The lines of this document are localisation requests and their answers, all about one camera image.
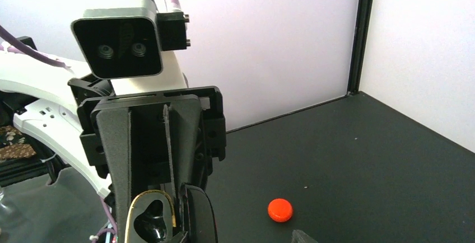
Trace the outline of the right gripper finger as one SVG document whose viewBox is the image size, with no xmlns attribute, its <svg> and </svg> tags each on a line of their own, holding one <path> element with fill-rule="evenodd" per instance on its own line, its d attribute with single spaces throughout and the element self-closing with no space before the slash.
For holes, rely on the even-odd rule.
<svg viewBox="0 0 475 243">
<path fill-rule="evenodd" d="M 318 243 L 317 240 L 313 239 L 307 233 L 302 230 L 293 230 L 291 243 Z"/>
</svg>

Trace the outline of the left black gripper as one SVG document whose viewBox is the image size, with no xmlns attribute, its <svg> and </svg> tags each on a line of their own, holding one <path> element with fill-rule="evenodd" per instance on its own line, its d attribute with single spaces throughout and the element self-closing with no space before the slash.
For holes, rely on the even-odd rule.
<svg viewBox="0 0 475 243">
<path fill-rule="evenodd" d="M 183 184 L 206 182 L 213 158 L 226 156 L 223 98 L 215 86 L 113 96 L 111 83 L 93 75 L 73 78 L 68 85 L 78 105 L 89 165 L 101 178 L 111 176 L 120 242 L 129 242 L 130 235 L 132 154 L 156 180 L 168 178 L 160 170 L 169 161 L 176 197 Z"/>
</svg>

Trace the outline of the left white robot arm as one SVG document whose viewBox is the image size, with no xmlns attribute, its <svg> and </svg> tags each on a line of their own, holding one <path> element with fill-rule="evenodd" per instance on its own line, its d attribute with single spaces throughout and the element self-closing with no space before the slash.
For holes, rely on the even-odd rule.
<svg viewBox="0 0 475 243">
<path fill-rule="evenodd" d="M 101 200 L 116 242 L 217 242 L 206 194 L 213 159 L 226 156 L 215 86 L 135 88 L 120 94 L 84 63 L 46 66 L 1 44 L 1 108 L 54 180 L 72 166 Z"/>
</svg>

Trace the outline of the black glossy earbud charging case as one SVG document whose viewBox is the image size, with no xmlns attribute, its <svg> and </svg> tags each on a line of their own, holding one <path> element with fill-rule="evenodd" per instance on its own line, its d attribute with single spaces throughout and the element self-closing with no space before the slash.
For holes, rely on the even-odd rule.
<svg viewBox="0 0 475 243">
<path fill-rule="evenodd" d="M 212 203 L 204 190 L 183 184 L 173 199 L 147 190 L 131 203 L 120 242 L 219 242 Z"/>
</svg>

